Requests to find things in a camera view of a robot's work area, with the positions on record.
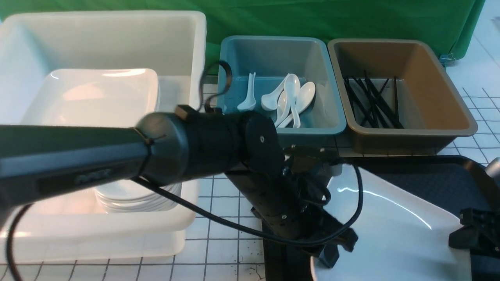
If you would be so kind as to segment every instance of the white plate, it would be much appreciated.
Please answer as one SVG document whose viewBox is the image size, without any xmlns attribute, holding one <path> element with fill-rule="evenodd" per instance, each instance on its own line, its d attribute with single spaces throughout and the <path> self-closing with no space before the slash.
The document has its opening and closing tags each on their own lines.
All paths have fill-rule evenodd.
<svg viewBox="0 0 500 281">
<path fill-rule="evenodd" d="M 177 196 L 179 196 L 181 194 L 181 184 L 176 184 L 175 186 L 173 186 L 173 188 L 169 188 L 169 189 L 166 189 L 168 192 L 170 193 L 173 193 Z M 144 208 L 146 206 L 152 206 L 154 204 L 157 204 L 159 202 L 165 202 L 167 201 L 168 199 L 159 195 L 159 194 L 153 194 L 154 196 L 152 196 L 150 199 L 147 199 L 147 200 L 144 200 L 144 201 L 137 201 L 137 202 L 117 202 L 117 201 L 113 201 L 113 200 L 109 200 L 105 197 L 102 197 L 100 196 L 97 192 L 95 193 L 96 197 L 97 197 L 97 200 L 99 200 L 101 202 L 102 205 L 104 206 L 107 206 L 107 207 L 111 207 L 111 208 L 115 208 L 115 209 L 127 209 L 127 210 L 131 210 L 131 209 L 138 209 L 138 208 Z"/>
<path fill-rule="evenodd" d="M 354 251 L 339 248 L 332 269 L 311 258 L 315 281 L 471 281 L 468 250 L 448 247 L 448 236 L 461 228 L 453 214 L 361 170 L 364 204 L 352 228 L 359 236 Z M 331 201 L 324 208 L 347 222 L 358 204 L 358 184 L 351 166 L 328 184 Z"/>
<path fill-rule="evenodd" d="M 157 104 L 152 69 L 58 69 L 45 78 L 21 124 L 127 128 Z"/>
<path fill-rule="evenodd" d="M 173 186 L 165 186 L 163 189 L 170 191 L 177 185 L 180 185 L 180 183 Z M 151 191 L 131 180 L 114 181 L 94 187 L 94 190 L 98 196 L 107 202 L 124 204 L 154 200 L 159 196 L 154 191 Z"/>
</svg>

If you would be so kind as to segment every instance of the green cloth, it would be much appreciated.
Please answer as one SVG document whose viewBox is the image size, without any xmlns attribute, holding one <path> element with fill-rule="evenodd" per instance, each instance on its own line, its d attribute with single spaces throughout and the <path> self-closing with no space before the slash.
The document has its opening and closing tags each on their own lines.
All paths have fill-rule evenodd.
<svg viewBox="0 0 500 281">
<path fill-rule="evenodd" d="M 206 62 L 232 35 L 396 38 L 465 56 L 485 0 L 0 0 L 0 18 L 30 12 L 196 10 L 206 15 Z"/>
</svg>

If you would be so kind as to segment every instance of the white spoon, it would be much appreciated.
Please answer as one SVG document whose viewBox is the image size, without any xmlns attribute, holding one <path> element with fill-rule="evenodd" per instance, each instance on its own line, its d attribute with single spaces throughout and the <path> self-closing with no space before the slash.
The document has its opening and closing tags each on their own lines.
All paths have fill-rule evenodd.
<svg viewBox="0 0 500 281">
<path fill-rule="evenodd" d="M 301 114 L 306 108 L 309 107 L 311 102 L 313 102 L 314 96 L 316 94 L 316 85 L 313 82 L 305 83 L 298 93 L 298 97 L 296 99 L 296 108 L 298 114 Z M 294 119 L 293 115 L 288 115 L 281 124 L 278 125 L 278 128 L 285 128 L 290 124 L 290 122 Z"/>
<path fill-rule="evenodd" d="M 276 121 L 285 111 L 285 106 L 287 104 L 287 93 L 282 91 L 277 100 L 277 108 L 276 108 Z"/>
<path fill-rule="evenodd" d="M 278 109 L 278 98 L 285 88 L 285 80 L 289 75 L 290 73 L 285 76 L 283 81 L 279 83 L 278 87 L 276 87 L 274 91 L 262 96 L 262 98 L 260 99 L 260 105 L 262 106 L 262 109 L 264 109 L 265 111 L 275 111 Z"/>
<path fill-rule="evenodd" d="M 257 101 L 255 100 L 254 97 L 255 75 L 256 75 L 255 72 L 253 74 L 250 73 L 248 75 L 248 88 L 246 89 L 246 98 L 242 103 L 238 104 L 238 106 L 236 107 L 239 111 L 251 111 L 255 108 L 255 105 L 257 104 Z"/>
<path fill-rule="evenodd" d="M 285 107 L 283 110 L 283 113 L 280 116 L 277 116 L 276 122 L 274 122 L 274 125 L 277 126 L 288 115 L 288 112 L 290 112 L 290 107 L 292 106 L 292 103 L 295 104 L 295 99 L 297 95 L 299 94 L 299 91 L 301 89 L 301 82 L 299 81 L 299 78 L 295 74 L 290 74 L 286 77 L 284 80 L 284 92 L 286 94 L 286 101 L 285 101 Z"/>
</svg>

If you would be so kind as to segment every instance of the grid line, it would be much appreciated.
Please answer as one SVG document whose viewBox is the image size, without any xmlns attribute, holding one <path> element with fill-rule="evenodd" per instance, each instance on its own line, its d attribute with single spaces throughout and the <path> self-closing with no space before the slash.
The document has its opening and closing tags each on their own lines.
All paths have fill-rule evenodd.
<svg viewBox="0 0 500 281">
<path fill-rule="evenodd" d="M 102 281 L 104 281 L 104 279 L 106 279 L 106 274 L 108 273 L 108 268 L 110 268 L 110 261 L 111 261 L 111 259 L 108 258 L 107 263 L 106 263 L 106 268 L 104 269 L 104 274 L 102 275 Z"/>
<path fill-rule="evenodd" d="M 137 277 L 135 277 L 135 281 L 138 281 L 139 280 L 139 275 L 141 274 L 141 266 L 143 265 L 143 259 L 144 257 L 140 257 L 140 262 L 139 262 L 139 268 L 137 269 Z"/>
<path fill-rule="evenodd" d="M 214 196 L 214 182 L 215 178 L 212 178 L 212 196 Z M 212 204 L 214 202 L 214 198 L 210 198 L 210 213 L 212 213 Z M 206 232 L 206 252 L 205 252 L 205 268 L 203 270 L 203 281 L 207 278 L 207 262 L 209 259 L 209 243 L 210 243 L 210 224 L 212 223 L 212 220 L 208 220 L 208 231 Z"/>
<path fill-rule="evenodd" d="M 78 262 L 78 259 L 76 259 L 73 263 L 73 268 L 71 269 L 71 273 L 69 274 L 69 279 L 67 281 L 70 281 L 71 278 L 73 277 L 73 273 L 75 273 L 75 268 L 77 267 L 77 262 Z"/>
<path fill-rule="evenodd" d="M 7 271 L 9 271 L 9 267 L 8 266 L 5 267 L 5 270 L 3 271 L 3 274 L 2 274 L 2 276 L 0 278 L 0 281 L 4 280 L 5 275 L 7 274 Z"/>
<path fill-rule="evenodd" d="M 37 281 L 38 279 L 38 276 L 40 276 L 40 272 L 42 271 L 42 267 L 44 266 L 44 262 L 42 261 L 40 263 L 40 267 L 38 268 L 38 272 L 36 273 L 36 276 L 34 277 L 34 280 L 33 281 Z"/>
<path fill-rule="evenodd" d="M 174 255 L 172 258 L 172 267 L 170 268 L 170 279 L 169 281 L 172 281 L 172 277 L 174 276 L 174 264 L 176 262 L 176 256 Z"/>
<path fill-rule="evenodd" d="M 242 209 L 242 198 L 241 198 L 241 192 L 238 190 L 238 224 L 240 224 L 240 214 L 241 214 L 241 209 Z M 238 238 L 237 238 L 237 247 L 238 249 L 236 250 L 236 262 L 239 264 L 240 263 L 240 231 L 238 230 Z M 236 266 L 236 281 L 240 281 L 240 266 Z"/>
</svg>

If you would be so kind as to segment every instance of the black cable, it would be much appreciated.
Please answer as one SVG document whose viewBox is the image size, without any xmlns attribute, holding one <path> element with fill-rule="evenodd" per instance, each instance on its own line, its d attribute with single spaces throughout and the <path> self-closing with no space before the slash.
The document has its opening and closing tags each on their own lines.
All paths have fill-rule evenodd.
<svg viewBox="0 0 500 281">
<path fill-rule="evenodd" d="M 221 224 L 223 226 L 226 226 L 226 227 L 229 227 L 232 229 L 236 229 L 238 231 L 241 231 L 241 232 L 244 232 L 247 234 L 251 234 L 251 235 L 255 235 L 257 237 L 267 239 L 267 240 L 270 240 L 270 241 L 273 241 L 276 243 L 280 243 L 280 244 L 287 244 L 287 245 L 294 246 L 294 247 L 313 247 L 313 246 L 325 244 L 325 243 L 337 238 L 344 231 L 346 231 L 348 228 L 350 228 L 361 214 L 361 210 L 363 209 L 363 180 L 361 179 L 361 172 L 360 172 L 359 167 L 357 165 L 354 165 L 354 164 L 352 166 L 356 172 L 356 178 L 357 178 L 357 184 L 358 184 L 358 190 L 359 190 L 356 211 L 354 212 L 352 217 L 341 228 L 337 229 L 334 233 L 332 233 L 324 238 L 312 240 L 312 241 L 285 239 L 285 238 L 276 236 L 274 234 L 264 233 L 262 231 L 255 230 L 253 228 L 249 228 L 249 227 L 243 226 L 241 224 L 234 223 L 234 222 L 226 220 L 222 217 L 216 216 L 216 215 L 212 214 L 211 212 L 206 211 L 206 210 L 190 203 L 189 201 L 182 199 L 181 197 L 179 197 L 173 193 L 170 193 L 164 189 L 161 189 L 156 184 L 153 184 L 153 183 L 151 183 L 151 182 L 149 182 L 141 177 L 134 177 L 131 180 L 142 185 L 143 187 L 145 187 L 145 188 L 147 188 L 147 189 L 149 189 L 149 190 L 151 190 L 151 191 L 153 191 L 153 192 L 155 192 L 155 193 L 157 193 L 157 194 L 159 194 L 159 195 L 161 195 L 169 200 L 172 200 L 173 202 L 175 202 L 183 207 L 186 207 L 189 210 L 191 210 L 195 213 L 198 213 L 198 214 L 206 217 L 207 219 L 214 221 L 218 224 Z"/>
<path fill-rule="evenodd" d="M 7 259 L 8 269 L 10 270 L 10 274 L 12 274 L 12 278 L 14 279 L 14 281 L 23 281 L 21 274 L 19 274 L 16 262 L 14 261 L 14 253 L 13 253 L 14 233 L 16 232 L 16 228 L 18 227 L 19 221 L 31 206 L 33 206 L 33 204 L 24 205 L 21 208 L 21 210 L 19 210 L 19 212 L 15 215 L 14 220 L 10 224 L 10 228 L 7 234 L 7 242 L 5 243 L 5 257 Z"/>
<path fill-rule="evenodd" d="M 300 240 L 285 239 L 285 238 L 281 238 L 281 237 L 273 235 L 273 234 L 264 233 L 262 231 L 258 231 L 258 230 L 243 226 L 243 225 L 238 224 L 238 223 L 234 223 L 232 221 L 229 221 L 229 220 L 223 219 L 219 216 L 216 216 L 216 215 L 212 214 L 211 212 L 208 212 L 208 211 L 206 211 L 206 210 L 204 210 L 204 209 L 202 209 L 194 204 L 191 204 L 190 202 L 180 198 L 179 196 L 177 196 L 173 193 L 170 193 L 166 190 L 163 190 L 160 187 L 158 187 L 157 185 L 152 184 L 143 178 L 135 177 L 135 178 L 132 178 L 131 180 L 144 186 L 145 188 L 147 188 L 147 189 L 149 189 L 149 190 L 151 190 L 151 191 L 153 191 L 153 192 L 155 192 L 155 193 L 157 193 L 157 194 L 159 194 L 159 195 L 161 195 L 169 200 L 172 200 L 173 202 L 175 202 L 181 206 L 184 206 L 184 207 L 190 209 L 191 211 L 194 211 L 195 213 L 198 213 L 198 214 L 208 218 L 209 220 L 212 220 L 212 221 L 219 223 L 223 226 L 230 227 L 230 228 L 233 228 L 233 229 L 236 229 L 238 231 L 245 232 L 245 233 L 248 233 L 251 235 L 255 235 L 257 237 L 267 239 L 267 240 L 270 240 L 270 241 L 273 241 L 276 243 L 287 244 L 287 245 L 295 246 L 295 247 L 313 247 L 313 246 L 325 244 L 325 243 L 329 242 L 330 240 L 335 239 L 336 237 L 341 235 L 344 231 L 346 231 L 348 228 L 350 228 L 354 224 L 354 222 L 358 219 L 358 217 L 361 214 L 361 210 L 363 209 L 363 180 L 361 178 L 361 172 L 360 172 L 359 167 L 357 165 L 354 165 L 354 164 L 350 164 L 350 165 L 352 165 L 352 167 L 354 168 L 354 171 L 356 172 L 356 178 L 357 178 L 357 184 L 358 184 L 358 201 L 357 201 L 356 211 L 354 212 L 352 217 L 341 228 L 337 229 L 337 231 L 335 231 L 333 234 L 331 234 L 327 237 L 318 239 L 318 240 L 313 240 L 313 241 L 300 241 Z M 10 224 L 10 228 L 9 228 L 8 234 L 7 234 L 7 241 L 5 243 L 5 256 L 6 256 L 8 268 L 10 270 L 10 274 L 12 274 L 12 278 L 14 281 L 23 281 L 23 278 L 21 277 L 21 275 L 18 271 L 18 267 L 16 265 L 16 262 L 14 261 L 14 253 L 13 253 L 14 252 L 13 251 L 14 233 L 16 232 L 16 228 L 19 224 L 19 221 L 21 220 L 21 218 L 25 215 L 25 213 L 28 211 L 28 209 L 32 205 L 33 204 L 25 205 L 21 208 L 21 210 L 19 210 L 19 212 L 15 215 L 14 220 Z"/>
<path fill-rule="evenodd" d="M 322 184 L 321 182 L 317 181 L 312 175 L 306 174 L 305 178 L 309 180 L 310 182 L 313 183 L 313 185 L 324 195 L 324 200 L 313 200 L 311 198 L 301 198 L 304 202 L 314 204 L 316 206 L 326 206 L 330 200 L 332 199 L 332 194 L 330 193 L 330 190 L 326 187 L 326 185 Z"/>
<path fill-rule="evenodd" d="M 224 89 L 220 93 L 216 93 L 216 94 L 211 95 L 204 102 L 203 101 L 203 85 L 205 84 L 205 78 L 207 77 L 210 69 L 212 69 L 212 67 L 214 67 L 214 66 L 221 66 L 222 69 L 224 69 L 224 71 L 225 71 L 225 86 L 224 86 Z M 218 96 L 222 96 L 225 93 L 227 93 L 229 91 L 229 88 L 231 87 L 232 81 L 233 81 L 233 72 L 231 71 L 231 67 L 229 66 L 229 63 L 227 63 L 224 60 L 219 60 L 219 61 L 216 61 L 216 62 L 208 65 L 205 68 L 205 70 L 203 70 L 203 72 L 201 73 L 201 78 L 199 79 L 199 85 L 198 85 L 199 106 L 198 106 L 196 111 L 199 112 L 200 110 L 202 110 L 202 107 L 204 106 L 205 112 L 209 112 L 210 102 L 214 98 L 216 98 Z"/>
</svg>

